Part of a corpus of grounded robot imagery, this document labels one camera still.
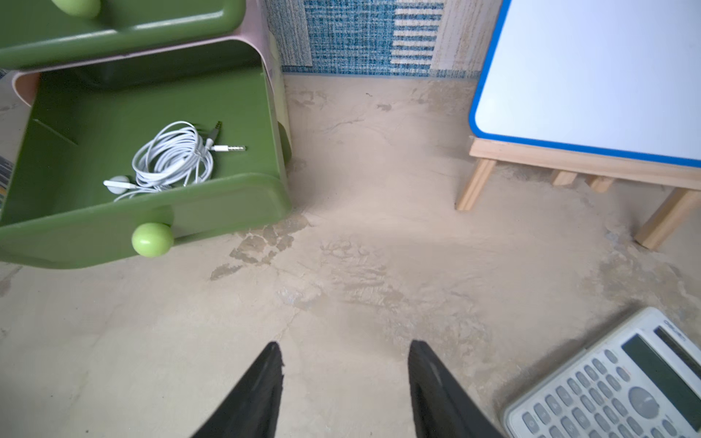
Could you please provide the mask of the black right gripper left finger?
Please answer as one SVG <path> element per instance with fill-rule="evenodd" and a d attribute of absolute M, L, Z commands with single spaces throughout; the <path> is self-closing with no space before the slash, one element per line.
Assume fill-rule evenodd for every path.
<path fill-rule="evenodd" d="M 193 438 L 273 437 L 283 379 L 281 349 L 271 341 Z"/>

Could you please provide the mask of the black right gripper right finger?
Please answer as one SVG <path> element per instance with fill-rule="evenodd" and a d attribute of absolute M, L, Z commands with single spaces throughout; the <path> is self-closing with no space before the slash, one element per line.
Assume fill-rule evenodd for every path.
<path fill-rule="evenodd" d="M 407 365 L 418 437 L 501 436 L 427 342 L 411 342 Z"/>

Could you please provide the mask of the green drawer cabinet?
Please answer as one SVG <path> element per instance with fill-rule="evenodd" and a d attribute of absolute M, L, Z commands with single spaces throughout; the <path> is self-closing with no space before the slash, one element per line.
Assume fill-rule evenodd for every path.
<path fill-rule="evenodd" d="M 3 261 L 86 268 L 290 213 L 285 90 L 259 1 L 5 1 L 1 66 L 30 109 Z M 122 189 L 177 122 L 217 134 L 208 180 Z"/>

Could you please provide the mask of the white earphones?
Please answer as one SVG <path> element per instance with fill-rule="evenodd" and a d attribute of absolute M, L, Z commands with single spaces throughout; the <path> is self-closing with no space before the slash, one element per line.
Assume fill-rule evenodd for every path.
<path fill-rule="evenodd" d="M 115 176 L 102 182 L 118 201 L 202 184 L 212 178 L 217 153 L 244 153 L 244 145 L 217 142 L 222 123 L 204 136 L 185 120 L 162 128 L 131 160 L 133 177 Z"/>

